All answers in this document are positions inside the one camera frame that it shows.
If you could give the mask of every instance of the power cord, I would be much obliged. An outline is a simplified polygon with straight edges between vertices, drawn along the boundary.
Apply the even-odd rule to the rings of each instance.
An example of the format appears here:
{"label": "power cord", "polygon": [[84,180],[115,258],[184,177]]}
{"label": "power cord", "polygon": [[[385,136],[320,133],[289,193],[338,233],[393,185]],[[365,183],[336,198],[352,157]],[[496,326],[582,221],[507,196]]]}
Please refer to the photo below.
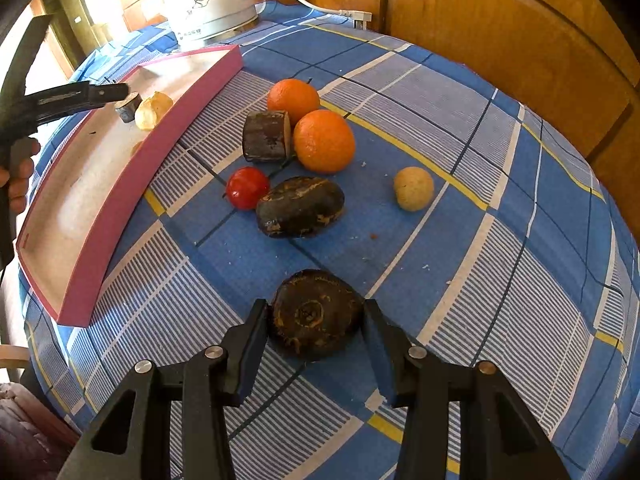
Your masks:
{"label": "power cord", "polygon": [[318,10],[319,12],[324,12],[325,14],[337,14],[338,16],[344,16],[345,18],[351,18],[354,22],[356,28],[361,28],[363,30],[367,30],[367,23],[371,21],[372,15],[370,12],[365,12],[364,10],[335,10],[335,9],[325,9],[324,7],[318,7],[314,4],[306,1],[306,0],[297,0],[304,6],[309,7],[310,9]]}

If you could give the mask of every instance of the pink tray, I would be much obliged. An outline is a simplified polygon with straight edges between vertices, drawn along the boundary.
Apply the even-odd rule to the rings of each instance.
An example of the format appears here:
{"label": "pink tray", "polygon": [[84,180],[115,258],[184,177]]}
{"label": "pink tray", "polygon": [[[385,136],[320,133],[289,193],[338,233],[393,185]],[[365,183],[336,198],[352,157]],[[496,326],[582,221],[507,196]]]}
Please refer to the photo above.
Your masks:
{"label": "pink tray", "polygon": [[72,133],[45,174],[16,243],[36,296],[57,323],[89,325],[136,203],[185,129],[241,68],[236,46],[141,64],[123,81],[143,98],[156,90],[174,100],[161,123],[142,132],[135,122],[123,123],[109,104],[89,113]]}

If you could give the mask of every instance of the round table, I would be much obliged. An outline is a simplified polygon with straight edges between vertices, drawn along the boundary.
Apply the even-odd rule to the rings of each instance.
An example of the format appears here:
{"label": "round table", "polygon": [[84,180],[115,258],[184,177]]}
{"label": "round table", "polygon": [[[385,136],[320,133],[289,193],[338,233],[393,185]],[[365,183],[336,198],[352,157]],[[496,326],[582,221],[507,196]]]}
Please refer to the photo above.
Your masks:
{"label": "round table", "polygon": [[[466,67],[337,16],[268,2],[233,38],[244,70],[202,111],[138,203],[88,329],[57,326],[23,275],[36,371],[69,424],[85,428],[139,360],[188,359],[305,268],[328,269],[444,360],[493,360],[572,478],[595,479],[638,428],[634,368],[638,247],[615,202],[569,142]],[[76,78],[97,82],[175,48],[167,26],[103,47]],[[309,81],[348,118],[356,156],[332,176],[346,213],[316,238],[273,240],[223,199],[244,117],[283,78]],[[36,180],[80,117],[45,146]],[[392,179],[426,168],[435,198],[407,213]],[[307,172],[296,162],[272,184]],[[304,364],[264,354],[254,392],[227,410],[239,479],[392,475],[404,410],[385,405],[362,338]],[[180,403],[172,478],[181,475]],[[447,468],[459,472],[450,406]]]}

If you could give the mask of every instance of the kettle base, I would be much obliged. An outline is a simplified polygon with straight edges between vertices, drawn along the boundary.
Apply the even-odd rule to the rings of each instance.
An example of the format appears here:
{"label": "kettle base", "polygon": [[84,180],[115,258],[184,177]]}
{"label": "kettle base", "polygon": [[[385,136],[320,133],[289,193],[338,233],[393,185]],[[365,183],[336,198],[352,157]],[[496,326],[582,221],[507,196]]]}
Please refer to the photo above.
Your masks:
{"label": "kettle base", "polygon": [[229,38],[232,38],[248,30],[251,30],[257,24],[258,24],[258,16],[254,15],[251,17],[251,19],[245,21],[244,23],[241,23],[240,25],[236,25],[235,27],[232,27],[232,28],[228,28],[227,30],[223,30],[222,32],[218,32],[217,34],[213,34],[208,38],[203,38],[200,40],[189,41],[189,42],[183,41],[182,43],[180,43],[180,51],[188,52],[190,50],[197,50],[199,48],[205,48],[207,46],[211,46],[215,43],[218,43],[219,41],[228,40]]}

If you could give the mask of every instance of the white cable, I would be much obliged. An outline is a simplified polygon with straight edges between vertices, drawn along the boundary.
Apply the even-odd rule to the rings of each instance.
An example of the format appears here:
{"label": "white cable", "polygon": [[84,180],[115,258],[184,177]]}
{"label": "white cable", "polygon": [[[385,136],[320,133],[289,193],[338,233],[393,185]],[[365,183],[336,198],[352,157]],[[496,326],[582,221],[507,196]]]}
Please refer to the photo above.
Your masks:
{"label": "white cable", "polygon": [[309,3],[306,0],[297,0],[304,6],[307,6],[313,10],[318,10],[319,12],[324,12],[325,14],[337,14],[338,16],[344,16],[345,18],[353,18],[354,20],[358,20],[361,22],[370,22],[371,21],[371,13],[365,12],[363,10],[334,10],[334,9],[325,9],[324,7],[315,6],[312,3]]}

